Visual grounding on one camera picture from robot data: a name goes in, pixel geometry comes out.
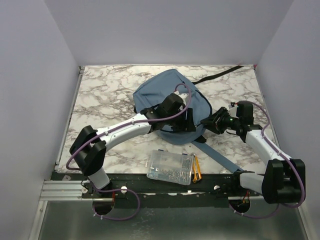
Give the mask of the blue student backpack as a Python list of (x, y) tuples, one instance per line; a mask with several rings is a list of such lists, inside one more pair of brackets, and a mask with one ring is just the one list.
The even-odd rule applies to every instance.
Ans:
[(178, 84), (185, 84), (190, 88), (191, 103), (188, 108), (193, 109), (193, 122), (196, 126), (196, 131), (165, 132), (165, 125), (168, 125), (165, 124), (162, 129), (156, 130), (155, 133), (172, 145), (180, 146), (191, 143), (230, 172), (240, 171), (241, 168), (239, 166), (206, 144), (207, 140), (203, 137), (205, 128), (200, 121), (213, 114), (212, 106), (196, 87), (196, 84), (188, 80), (178, 70), (169, 69), (163, 71), (141, 84), (133, 93), (134, 112), (140, 113), (143, 109), (151, 107), (156, 110), (162, 108), (168, 111), (171, 103), (173, 103), (169, 95), (174, 92), (174, 88)]

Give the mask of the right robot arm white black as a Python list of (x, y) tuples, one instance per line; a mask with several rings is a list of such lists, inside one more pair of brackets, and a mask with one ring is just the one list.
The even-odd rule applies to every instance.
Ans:
[(230, 191), (241, 196), (247, 190), (261, 194), (269, 204), (299, 207), (306, 198), (306, 166), (301, 159), (284, 153), (265, 133), (266, 127), (254, 123), (258, 104), (242, 100), (221, 107), (201, 120), (205, 129), (220, 135), (227, 130), (235, 134), (259, 156), (266, 166), (264, 174), (237, 170), (238, 179), (230, 183)]

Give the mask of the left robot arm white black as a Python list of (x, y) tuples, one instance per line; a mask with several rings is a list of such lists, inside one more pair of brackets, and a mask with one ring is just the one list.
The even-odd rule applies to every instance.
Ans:
[(190, 93), (176, 91), (124, 122), (100, 129), (88, 125), (69, 149), (70, 159), (75, 160), (77, 169), (93, 183), (93, 191), (101, 198), (107, 197), (111, 185), (103, 169), (106, 153), (127, 140), (160, 131), (165, 126), (180, 128), (190, 102)]

